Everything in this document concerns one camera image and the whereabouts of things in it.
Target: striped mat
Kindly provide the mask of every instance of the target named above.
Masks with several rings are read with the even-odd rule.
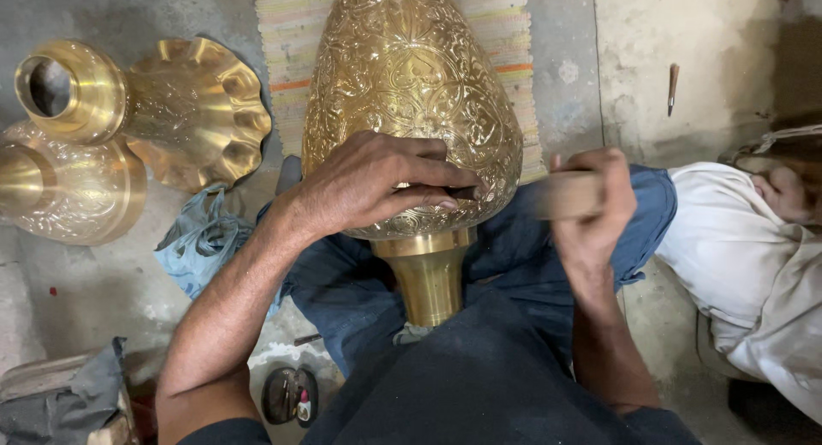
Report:
[[[274,125],[283,155],[300,156],[317,46],[334,0],[256,0],[268,65]],[[533,107],[533,59],[526,0],[457,0],[477,40],[497,68],[524,136],[520,183],[547,174]]]

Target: small bottle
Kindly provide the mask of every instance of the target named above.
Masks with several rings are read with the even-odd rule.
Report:
[[[297,405],[297,418],[301,421],[311,419],[311,401],[308,399],[308,391],[305,389],[300,394],[300,402]]]

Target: blue plastic bag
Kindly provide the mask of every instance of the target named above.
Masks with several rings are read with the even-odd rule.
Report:
[[[217,198],[206,212],[206,198],[215,191],[219,191]],[[224,185],[214,185],[197,193],[180,209],[180,215],[154,250],[165,272],[192,300],[254,231],[254,225],[246,219],[232,214],[220,215],[224,200]],[[282,300],[281,286],[266,319],[280,310]]]

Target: engraved brass vase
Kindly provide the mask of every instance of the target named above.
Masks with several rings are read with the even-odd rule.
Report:
[[[303,174],[355,131],[439,138],[448,160],[491,187],[456,209],[406,210],[345,233],[371,241],[397,276],[408,321],[436,326],[462,308],[475,226],[514,196],[522,132],[488,55],[453,0],[335,0],[317,52]]]
[[[31,121],[0,136],[0,213],[26,231],[97,246],[127,232],[145,200],[146,168],[121,136],[72,145]]]
[[[64,109],[50,115],[32,96],[39,68],[57,63],[68,75]],[[262,161],[271,117],[260,81],[217,42],[195,38],[157,43],[122,71],[107,55],[76,40],[52,40],[21,62],[17,97],[31,120],[55,139],[97,145],[126,135],[129,148],[173,188],[229,188]]]

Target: cement floor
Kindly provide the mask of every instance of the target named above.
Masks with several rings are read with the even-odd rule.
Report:
[[[818,5],[792,3],[800,11]],[[546,153],[568,155],[605,141],[633,162],[674,167],[714,160],[760,135],[767,128],[763,116],[774,108],[785,116],[799,113],[774,90],[780,61],[774,45],[786,37],[798,42],[780,37],[786,21],[776,0],[529,0],[529,9]],[[158,39],[202,34],[237,52],[267,82],[253,0],[0,0],[0,25],[2,127],[25,117],[13,93],[15,65],[38,42],[56,37],[85,39],[128,66]],[[681,64],[682,76],[674,116],[667,119],[672,62]],[[229,196],[231,208],[248,218],[273,196],[282,160],[276,132],[264,154],[261,168]],[[124,335],[131,381],[150,379],[189,304],[151,251],[187,198],[151,180],[137,225],[98,248],[63,246],[0,226],[0,373]],[[666,406],[705,443],[762,443],[727,408],[727,379],[698,360],[694,308],[665,270],[651,261],[648,280],[627,287],[622,299]],[[312,367],[322,402],[333,395],[342,379],[322,342],[291,345],[313,333],[290,301],[265,324],[250,360],[255,398],[265,376],[285,364]],[[269,430],[281,443],[303,435],[295,424]]]

